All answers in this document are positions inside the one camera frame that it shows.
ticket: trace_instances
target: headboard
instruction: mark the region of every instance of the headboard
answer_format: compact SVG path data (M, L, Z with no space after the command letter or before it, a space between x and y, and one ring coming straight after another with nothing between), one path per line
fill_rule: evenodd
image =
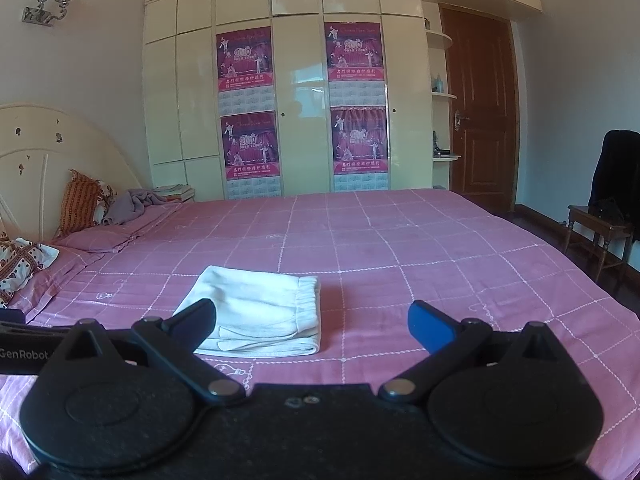
M9 236L53 237L70 169L118 192L140 187L111 139L94 126L43 106L0 106L0 220Z

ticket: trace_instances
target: pillow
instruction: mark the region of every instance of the pillow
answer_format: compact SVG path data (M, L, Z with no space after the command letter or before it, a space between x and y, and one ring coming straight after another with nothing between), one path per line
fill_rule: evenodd
M185 202L167 202L162 205L145 207L142 216L122 225L99 225L82 232L57 238L57 246L68 247L87 253L119 253L132 240L147 234L151 229L161 224L165 218L178 211Z
M27 323L42 312L49 301L72 278L104 256L103 254L88 254L66 247L56 248L60 251L56 261L49 268L34 275L22 290L15 293L9 303L10 308L17 308L24 313Z
M100 225L115 200L111 186L71 170L71 181L66 184L60 211L60 236Z
M34 274L49 267L58 253L53 247L22 238L11 240L5 232L0 233L0 308L6 308L14 294Z

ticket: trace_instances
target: door frame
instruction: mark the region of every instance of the door frame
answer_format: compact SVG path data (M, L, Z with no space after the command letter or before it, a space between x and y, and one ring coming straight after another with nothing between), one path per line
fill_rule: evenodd
M457 10L458 12L466 12L467 14L475 14L476 16L481 16L483 18L489 18L490 20L496 20L498 22L507 23L509 25L509 43L511 46L511 62L513 64L513 74L514 74L514 91L516 95L516 131L515 131L515 150L514 150L514 171L513 171L513 183L511 184L511 208L510 211L513 212L516 203L516 193L518 191L518 173L520 171L520 82L518 80L518 63L516 59L516 49L515 42L513 40L513 22L511 20L507 20L505 18L500 18L499 16L494 16L492 14L488 14L487 12L481 12L480 10L467 9L466 7L459 7L451 4L439 4L440 11L440 23L444 23L442 17L442 9L450 9ZM447 81L450 81L450 73L449 73L449 55L445 50L445 58L447 63ZM450 111L449 111L449 145L451 146L453 143L453 123L450 120ZM449 189L451 188L453 178L453 170L449 170Z

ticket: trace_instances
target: wooden floor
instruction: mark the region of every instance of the wooden floor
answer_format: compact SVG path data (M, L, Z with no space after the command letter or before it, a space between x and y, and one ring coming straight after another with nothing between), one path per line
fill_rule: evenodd
M512 213L505 217L519 227L526 229L537 237L542 238L556 249L562 246L564 240L557 233L532 222L529 218ZM588 259L588 252L580 247L570 247L567 257L578 267L580 267L588 276L593 276L596 271L597 258ZM602 271L600 287L616 299L617 302L626 306L629 310L636 313L640 317L640 288L629 279L618 282L618 269L605 269Z

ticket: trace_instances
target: checkered bedsheet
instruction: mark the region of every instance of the checkered bedsheet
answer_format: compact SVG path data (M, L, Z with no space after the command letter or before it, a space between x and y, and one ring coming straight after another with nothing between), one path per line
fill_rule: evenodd
M425 300L496 330L541 320L603 403L590 465L623 480L640 462L640 321L562 254L443 190L372 191L185 205L118 254L80 272L34 320L107 328L169 317L209 265L321 282L321 351L272 359L204 357L247 389L265 383L370 383L425 358L406 313ZM0 379L0 450L34 461L18 409L33 378Z

